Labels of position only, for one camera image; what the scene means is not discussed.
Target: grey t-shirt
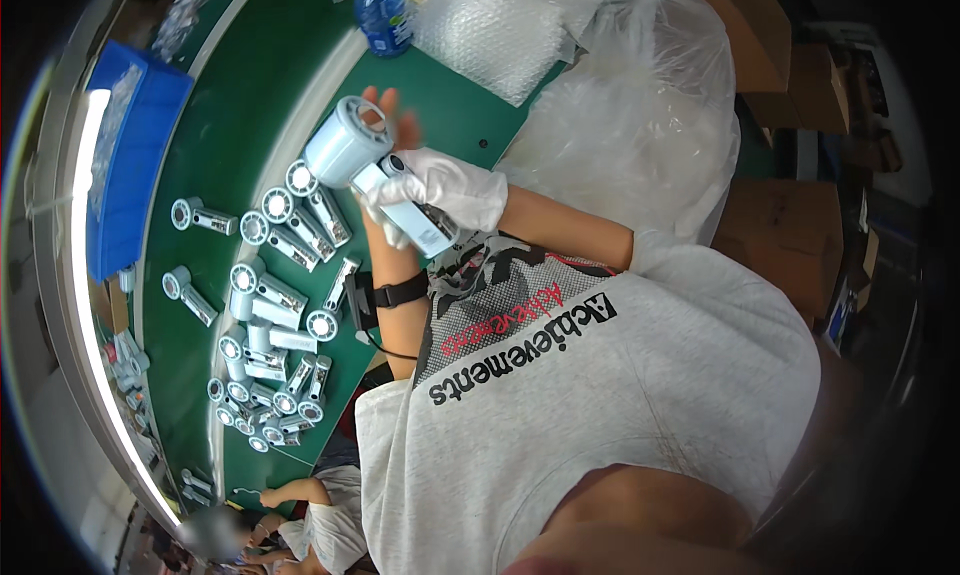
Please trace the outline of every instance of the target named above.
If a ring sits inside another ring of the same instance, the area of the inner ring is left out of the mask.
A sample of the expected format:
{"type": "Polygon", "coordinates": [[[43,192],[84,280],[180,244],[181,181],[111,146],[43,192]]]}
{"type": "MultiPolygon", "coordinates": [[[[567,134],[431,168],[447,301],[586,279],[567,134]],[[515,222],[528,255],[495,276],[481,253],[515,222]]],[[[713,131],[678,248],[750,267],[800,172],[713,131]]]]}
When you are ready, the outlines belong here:
{"type": "Polygon", "coordinates": [[[820,384],[783,293],[655,231],[634,235],[626,272],[500,236],[474,250],[432,278],[413,377],[357,400],[380,572],[498,573],[613,464],[696,477],[763,512],[820,384]]]}

